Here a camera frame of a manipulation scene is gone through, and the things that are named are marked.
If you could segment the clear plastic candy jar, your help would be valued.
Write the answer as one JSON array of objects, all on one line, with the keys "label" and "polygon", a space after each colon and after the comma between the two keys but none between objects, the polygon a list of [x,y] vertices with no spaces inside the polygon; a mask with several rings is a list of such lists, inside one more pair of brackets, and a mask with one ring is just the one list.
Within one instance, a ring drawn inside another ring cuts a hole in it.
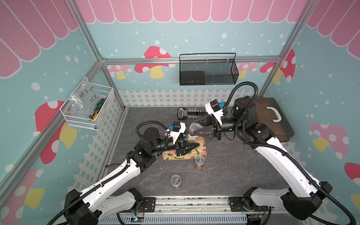
[{"label": "clear plastic candy jar", "polygon": [[189,143],[198,143],[199,139],[200,136],[193,136],[191,134],[186,134],[184,140]]}]

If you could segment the clear plastic jar lid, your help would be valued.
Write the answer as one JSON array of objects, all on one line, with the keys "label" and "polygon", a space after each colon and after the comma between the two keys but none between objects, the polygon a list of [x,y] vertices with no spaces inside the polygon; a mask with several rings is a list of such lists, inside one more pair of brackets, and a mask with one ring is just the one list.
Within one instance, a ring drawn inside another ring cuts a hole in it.
[{"label": "clear plastic jar lid", "polygon": [[189,128],[188,128],[188,132],[190,134],[193,134],[195,131],[199,130],[199,129],[202,129],[203,126],[197,122],[193,122],[190,124]]}]

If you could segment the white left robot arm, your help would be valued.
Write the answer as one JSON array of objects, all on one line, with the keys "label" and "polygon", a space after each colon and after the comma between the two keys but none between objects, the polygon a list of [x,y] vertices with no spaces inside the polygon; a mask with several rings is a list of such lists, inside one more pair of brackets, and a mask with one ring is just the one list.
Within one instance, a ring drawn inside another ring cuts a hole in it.
[{"label": "white left robot arm", "polygon": [[97,183],[80,192],[75,189],[68,192],[63,210],[49,224],[64,216],[66,225],[96,225],[112,212],[133,208],[142,199],[135,189],[128,191],[125,197],[111,195],[148,169],[163,152],[175,151],[177,156],[184,156],[199,147],[199,143],[183,139],[185,130],[185,123],[178,121],[169,126],[159,121],[145,121],[137,125],[139,141],[125,155],[125,161]]}]

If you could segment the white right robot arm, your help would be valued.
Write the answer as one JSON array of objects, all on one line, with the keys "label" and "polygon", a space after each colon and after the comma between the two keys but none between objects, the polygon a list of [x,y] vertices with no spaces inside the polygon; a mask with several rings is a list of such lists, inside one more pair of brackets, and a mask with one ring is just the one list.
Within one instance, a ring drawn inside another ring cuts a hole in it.
[{"label": "white right robot arm", "polygon": [[[252,97],[243,98],[243,104],[234,106],[233,117],[227,118],[227,107],[236,91],[242,86],[254,89]],[[232,131],[244,145],[251,146],[256,152],[266,158],[287,182],[285,189],[249,188],[243,195],[244,207],[253,210],[256,207],[267,206],[269,209],[284,209],[299,220],[312,218],[325,225],[330,222],[314,215],[322,205],[323,199],[333,202],[347,215],[351,225],[356,224],[353,214],[337,199],[331,196],[332,186],[328,182],[320,182],[308,173],[305,168],[293,158],[283,147],[273,131],[263,123],[255,121],[256,113],[251,112],[255,107],[258,96],[258,86],[253,82],[241,82],[230,92],[226,102],[216,99],[205,104],[206,116],[197,120],[204,126],[203,131],[209,132],[205,137],[220,138],[220,134]]]}]

